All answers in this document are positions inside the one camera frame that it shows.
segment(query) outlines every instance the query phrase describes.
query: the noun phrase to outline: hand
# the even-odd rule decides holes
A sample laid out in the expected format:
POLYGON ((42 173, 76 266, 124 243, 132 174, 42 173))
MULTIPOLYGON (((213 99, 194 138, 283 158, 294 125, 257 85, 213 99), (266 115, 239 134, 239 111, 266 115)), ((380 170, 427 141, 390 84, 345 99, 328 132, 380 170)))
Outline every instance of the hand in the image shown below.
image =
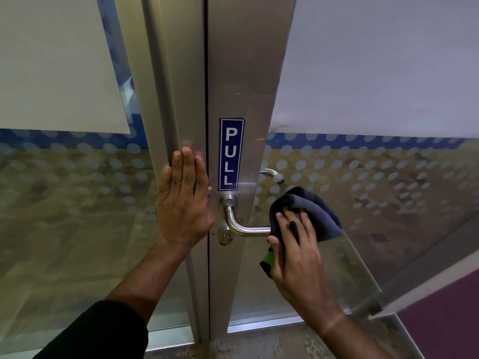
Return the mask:
POLYGON ((322 332, 343 312, 326 289, 316 232, 305 210, 301 209, 300 217, 302 223, 288 208, 284 208, 284 215, 276 214, 286 259, 278 238, 270 235, 268 241, 274 254, 271 277, 281 295, 303 320, 317 332, 322 332), (291 222, 296 223, 299 244, 289 229, 291 222))
POLYGON ((173 153, 172 166, 159 179, 156 216, 159 241, 185 256, 202 240, 215 219, 209 211, 211 187, 203 159, 189 147, 173 153))

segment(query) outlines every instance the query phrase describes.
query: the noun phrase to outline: black sleeve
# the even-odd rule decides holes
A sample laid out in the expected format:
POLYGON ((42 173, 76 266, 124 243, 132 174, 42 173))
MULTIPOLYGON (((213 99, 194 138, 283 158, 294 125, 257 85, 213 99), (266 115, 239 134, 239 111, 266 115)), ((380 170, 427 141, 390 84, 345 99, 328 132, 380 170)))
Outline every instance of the black sleeve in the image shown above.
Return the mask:
POLYGON ((141 359, 147 345, 147 326, 135 310, 121 302, 99 301, 34 359, 141 359))

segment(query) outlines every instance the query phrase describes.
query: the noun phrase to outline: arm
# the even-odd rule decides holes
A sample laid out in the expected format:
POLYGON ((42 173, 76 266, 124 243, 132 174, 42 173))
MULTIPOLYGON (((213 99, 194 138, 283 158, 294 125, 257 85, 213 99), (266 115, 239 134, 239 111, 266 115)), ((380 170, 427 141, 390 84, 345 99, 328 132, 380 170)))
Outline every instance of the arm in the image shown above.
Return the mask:
POLYGON ((316 232, 302 211, 301 221, 284 209, 277 214, 284 250, 278 239, 268 237, 274 253, 271 276, 281 295, 291 304, 303 320, 321 337, 338 359, 391 359, 376 342, 360 330, 326 290, 321 255, 316 232), (299 243, 289 225, 297 226, 299 243))
POLYGON ((213 225, 210 193, 202 158, 193 156, 188 147, 175 151, 171 167, 163 169, 159 181, 159 238, 107 300, 127 304, 148 323, 178 266, 213 225))

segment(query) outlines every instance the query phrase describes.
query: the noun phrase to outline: microfiber cloth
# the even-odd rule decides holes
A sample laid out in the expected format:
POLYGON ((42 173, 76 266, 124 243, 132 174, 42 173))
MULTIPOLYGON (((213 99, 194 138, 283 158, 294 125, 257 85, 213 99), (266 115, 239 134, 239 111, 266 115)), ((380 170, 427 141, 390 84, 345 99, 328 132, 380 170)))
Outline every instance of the microfiber cloth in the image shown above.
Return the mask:
MULTIPOLYGON (((276 213, 283 213, 284 207, 289 207, 291 211, 299 217, 299 209, 303 208, 308 212, 309 220, 316 231, 318 242, 327 241, 343 235, 343 225, 338 216, 327 206, 327 204, 316 194, 304 190, 302 187, 294 187, 288 190, 282 197, 276 199, 270 207, 271 235, 278 238, 284 248, 283 237, 279 229, 279 223, 276 219, 276 213)), ((268 249, 268 254, 260 262, 263 271, 271 278, 271 266, 273 261, 272 249, 268 249)))

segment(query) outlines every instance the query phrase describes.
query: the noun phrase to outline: sticker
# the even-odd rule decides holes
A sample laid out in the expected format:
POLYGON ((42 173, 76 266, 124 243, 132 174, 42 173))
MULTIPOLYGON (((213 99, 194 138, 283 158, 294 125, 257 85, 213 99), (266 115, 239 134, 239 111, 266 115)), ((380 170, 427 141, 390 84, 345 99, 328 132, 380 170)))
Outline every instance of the sticker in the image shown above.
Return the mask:
POLYGON ((237 190, 244 119, 223 118, 219 126, 218 190, 237 190))

